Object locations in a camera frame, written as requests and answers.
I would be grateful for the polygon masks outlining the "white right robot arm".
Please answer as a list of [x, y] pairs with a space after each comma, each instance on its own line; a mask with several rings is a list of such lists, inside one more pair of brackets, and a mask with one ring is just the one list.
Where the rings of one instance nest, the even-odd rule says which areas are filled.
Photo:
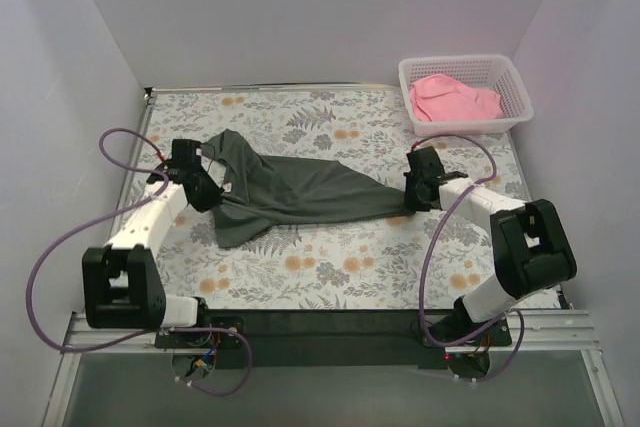
[[577, 264], [555, 206], [506, 197], [460, 172], [405, 174], [405, 204], [416, 212], [458, 215], [489, 235], [494, 273], [454, 302], [428, 331], [441, 343], [468, 339], [522, 300], [574, 278]]

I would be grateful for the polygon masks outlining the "dark grey t shirt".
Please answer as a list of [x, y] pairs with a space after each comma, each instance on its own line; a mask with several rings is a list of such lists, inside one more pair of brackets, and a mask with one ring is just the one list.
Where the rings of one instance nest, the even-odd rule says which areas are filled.
[[404, 192], [338, 161], [256, 153], [225, 130], [202, 145], [231, 186], [212, 209], [221, 248], [238, 247], [275, 226], [336, 224], [410, 215]]

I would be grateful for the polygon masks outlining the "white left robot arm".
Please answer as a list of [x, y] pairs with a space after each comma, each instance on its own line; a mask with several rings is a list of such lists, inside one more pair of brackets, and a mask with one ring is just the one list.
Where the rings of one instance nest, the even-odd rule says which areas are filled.
[[165, 293], [156, 255], [185, 209], [207, 212], [220, 204], [223, 193], [202, 167], [151, 175], [141, 205], [124, 227], [82, 257], [88, 324], [96, 329], [194, 327], [200, 302]]

